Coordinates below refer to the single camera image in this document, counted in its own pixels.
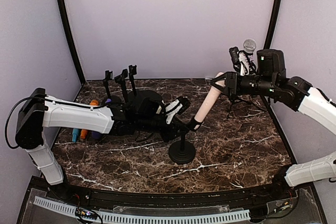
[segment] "white slotted strip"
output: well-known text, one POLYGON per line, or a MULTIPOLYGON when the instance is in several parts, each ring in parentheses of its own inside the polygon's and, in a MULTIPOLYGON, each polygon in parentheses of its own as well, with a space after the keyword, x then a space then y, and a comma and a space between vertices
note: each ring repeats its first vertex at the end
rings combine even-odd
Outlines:
MULTIPOLYGON (((34 205, 49 209, 62 215, 76 217, 76 207, 68 204, 55 202, 50 199, 35 197, 34 205)), ((98 214, 106 224, 220 224, 235 223, 243 220, 250 220, 249 210, 228 212, 225 214, 183 216, 183 217, 157 217, 157 216, 135 216, 121 215, 110 212, 99 211, 98 214)))

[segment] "silver microphone head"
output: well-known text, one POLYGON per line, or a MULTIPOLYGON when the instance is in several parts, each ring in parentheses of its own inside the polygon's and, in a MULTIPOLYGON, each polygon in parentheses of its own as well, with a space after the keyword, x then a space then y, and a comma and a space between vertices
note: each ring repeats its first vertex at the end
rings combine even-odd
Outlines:
POLYGON ((253 54, 254 50, 257 48, 257 44, 254 39, 246 39, 243 44, 244 51, 248 54, 253 54))

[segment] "orange object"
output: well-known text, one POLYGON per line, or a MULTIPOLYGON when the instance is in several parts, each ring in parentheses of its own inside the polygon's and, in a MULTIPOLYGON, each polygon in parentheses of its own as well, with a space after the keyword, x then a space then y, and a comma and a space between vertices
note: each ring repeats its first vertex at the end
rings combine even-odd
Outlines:
MULTIPOLYGON (((99 105, 99 102, 97 100, 92 100, 90 102, 90 105, 95 105, 95 106, 98 106, 99 105)), ((88 135, 89 131, 88 130, 81 130, 80 132, 80 138, 81 139, 86 139, 87 135, 88 135)))

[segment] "white wall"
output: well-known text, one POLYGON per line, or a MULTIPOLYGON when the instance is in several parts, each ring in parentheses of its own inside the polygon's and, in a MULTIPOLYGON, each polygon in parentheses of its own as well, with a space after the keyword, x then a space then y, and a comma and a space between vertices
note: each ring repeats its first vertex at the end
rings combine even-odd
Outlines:
MULTIPOLYGON (((272 48, 285 54, 287 76, 301 76, 336 99, 336 0, 282 0, 272 48)), ((282 104, 275 113, 298 162, 336 151, 336 137, 282 104)), ((336 185, 316 183, 329 223, 336 223, 336 185)))
MULTIPOLYGON (((80 88, 56 0, 0 0, 0 223, 16 223, 32 174, 24 150, 10 150, 4 125, 11 107, 37 87, 72 100, 80 88)), ((16 112, 9 126, 15 144, 16 112)), ((49 143, 57 129, 48 131, 49 143)))
POLYGON ((262 48, 273 0, 66 0, 86 79, 138 65, 138 78, 204 78, 232 69, 228 49, 262 48))

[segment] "brown marble surface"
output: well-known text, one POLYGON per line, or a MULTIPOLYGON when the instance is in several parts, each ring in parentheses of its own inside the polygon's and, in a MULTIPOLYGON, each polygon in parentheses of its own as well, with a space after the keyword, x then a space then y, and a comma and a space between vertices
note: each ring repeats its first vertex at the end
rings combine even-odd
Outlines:
MULTIPOLYGON (((187 96, 191 107, 179 118, 188 122, 210 89, 205 80, 136 80, 140 89, 155 90, 164 102, 187 96)), ((112 94, 120 88, 110 81, 112 94)), ((101 81, 87 82, 77 102, 101 101, 101 81)), ((109 136, 71 142, 72 129, 61 129, 53 147, 69 182, 90 188, 134 193, 201 193, 264 185, 289 156, 267 112, 245 103, 235 104, 227 119, 229 101, 223 96, 212 108, 197 133, 186 139, 196 147, 196 158, 187 167, 174 164, 168 156, 171 142, 155 134, 136 143, 134 136, 109 136)), ((148 136, 141 133, 139 139, 148 136)))

